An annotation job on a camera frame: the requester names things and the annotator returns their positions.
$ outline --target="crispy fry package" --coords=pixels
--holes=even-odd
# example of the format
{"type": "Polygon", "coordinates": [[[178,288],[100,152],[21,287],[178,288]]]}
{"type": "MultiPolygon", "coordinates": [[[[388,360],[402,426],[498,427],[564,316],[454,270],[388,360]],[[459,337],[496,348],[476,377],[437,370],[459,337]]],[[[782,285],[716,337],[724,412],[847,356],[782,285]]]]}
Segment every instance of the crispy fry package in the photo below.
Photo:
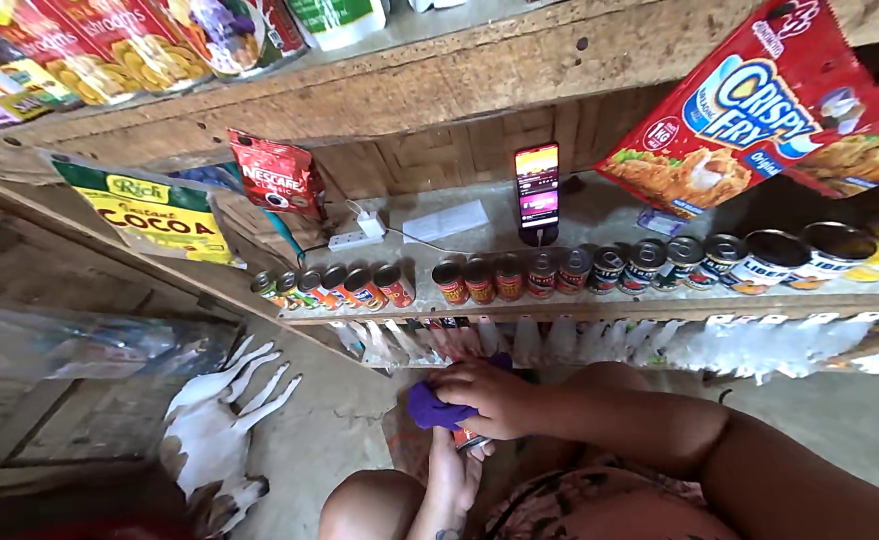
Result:
{"type": "MultiPolygon", "coordinates": [[[[879,111],[879,89],[875,101],[869,108],[879,111]]],[[[853,135],[809,154],[787,174],[833,198],[849,197],[879,186],[879,115],[853,135]]]]}
{"type": "Polygon", "coordinates": [[[771,0],[594,168],[694,217],[854,132],[871,92],[825,0],[771,0]]]}

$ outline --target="corned beef can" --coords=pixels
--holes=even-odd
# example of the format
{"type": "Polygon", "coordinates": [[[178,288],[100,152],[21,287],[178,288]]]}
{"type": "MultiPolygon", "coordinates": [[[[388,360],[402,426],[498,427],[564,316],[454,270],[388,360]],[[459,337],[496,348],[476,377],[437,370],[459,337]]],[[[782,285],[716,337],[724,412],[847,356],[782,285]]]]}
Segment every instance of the corned beef can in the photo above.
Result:
{"type": "Polygon", "coordinates": [[[436,264],[433,268],[433,281],[439,286],[447,303],[462,306],[469,300],[469,289],[466,288],[466,279],[462,277],[458,263],[445,260],[436,264]]]}
{"type": "Polygon", "coordinates": [[[340,302],[346,304],[350,310],[354,310],[357,307],[360,308],[362,306],[362,302],[356,300],[356,297],[353,296],[348,290],[346,290],[346,275],[348,271],[346,270],[346,266],[343,264],[334,264],[329,267],[322,275],[322,286],[326,290],[329,291],[330,294],[337,297],[340,302]]]}
{"type": "Polygon", "coordinates": [[[462,269],[462,277],[466,280],[466,287],[473,302],[480,306],[492,304],[496,299],[496,289],[493,286],[493,274],[489,264],[477,256],[470,258],[462,269]]]}
{"type": "Polygon", "coordinates": [[[763,294],[811,258],[798,238],[772,228],[750,232],[745,247],[745,259],[720,277],[723,285],[743,294],[763,294]]]}
{"type": "Polygon", "coordinates": [[[346,291],[352,294],[356,300],[374,312],[385,308],[385,305],[389,303],[389,299],[385,297],[383,291],[373,283],[373,274],[368,268],[357,268],[350,272],[346,276],[345,286],[346,291]]]}
{"type": "Polygon", "coordinates": [[[579,246],[570,251],[563,263],[559,265],[556,290],[563,294],[578,294],[586,285],[590,263],[591,256],[587,248],[579,246]]]}
{"type": "Polygon", "coordinates": [[[373,274],[373,284],[397,308],[408,308],[416,300],[416,289],[409,284],[398,264],[384,264],[373,274]]]}
{"type": "Polygon", "coordinates": [[[523,297],[523,262],[517,254],[508,252],[496,259],[496,291],[504,302],[523,297]]]}

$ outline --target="extension cord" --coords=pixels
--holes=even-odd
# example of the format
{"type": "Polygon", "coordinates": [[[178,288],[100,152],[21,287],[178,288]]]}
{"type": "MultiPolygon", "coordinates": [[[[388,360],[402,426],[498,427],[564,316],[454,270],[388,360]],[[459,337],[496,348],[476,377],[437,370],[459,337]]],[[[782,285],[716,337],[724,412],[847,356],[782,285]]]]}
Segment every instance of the extension cord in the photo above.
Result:
{"type": "Polygon", "coordinates": [[[329,239],[329,251],[342,251],[361,246],[383,243],[383,237],[370,237],[362,230],[348,232],[346,234],[337,234],[329,239]]]}

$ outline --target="smartphone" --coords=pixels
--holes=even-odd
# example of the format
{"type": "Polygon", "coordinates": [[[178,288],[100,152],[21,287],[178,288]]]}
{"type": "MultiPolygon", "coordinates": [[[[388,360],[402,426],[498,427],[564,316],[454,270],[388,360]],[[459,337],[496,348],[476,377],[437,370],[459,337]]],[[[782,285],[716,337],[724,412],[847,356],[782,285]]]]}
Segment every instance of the smartphone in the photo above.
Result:
{"type": "Polygon", "coordinates": [[[559,222],[558,144],[516,153],[516,193],[522,229],[541,229],[559,222]]]}

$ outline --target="red can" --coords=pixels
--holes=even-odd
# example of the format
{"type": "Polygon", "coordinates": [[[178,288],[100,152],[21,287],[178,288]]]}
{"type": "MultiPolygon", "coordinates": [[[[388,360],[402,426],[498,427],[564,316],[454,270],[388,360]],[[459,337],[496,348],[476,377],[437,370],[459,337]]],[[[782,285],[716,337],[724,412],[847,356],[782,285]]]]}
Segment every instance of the red can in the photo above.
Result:
{"type": "Polygon", "coordinates": [[[466,280],[473,302],[480,306],[492,304],[496,299],[496,289],[493,287],[493,275],[485,260],[475,256],[466,262],[462,270],[462,276],[466,280]]]}
{"type": "Polygon", "coordinates": [[[403,276],[403,270],[396,264],[384,264],[373,274],[373,284],[392,300],[397,308],[408,308],[416,300],[416,289],[403,276]]]}
{"type": "Polygon", "coordinates": [[[523,297],[523,263],[517,254],[507,253],[496,261],[496,291],[504,302],[523,297]]]}
{"type": "Polygon", "coordinates": [[[377,289],[373,284],[373,274],[368,268],[353,270],[346,276],[344,284],[347,292],[374,312],[385,308],[385,305],[389,303],[389,299],[385,297],[383,291],[377,289]]]}
{"type": "Polygon", "coordinates": [[[462,278],[459,265],[453,261],[445,261],[433,268],[433,281],[439,286],[446,301],[453,306],[462,306],[469,300],[469,289],[466,279],[462,278]]]}

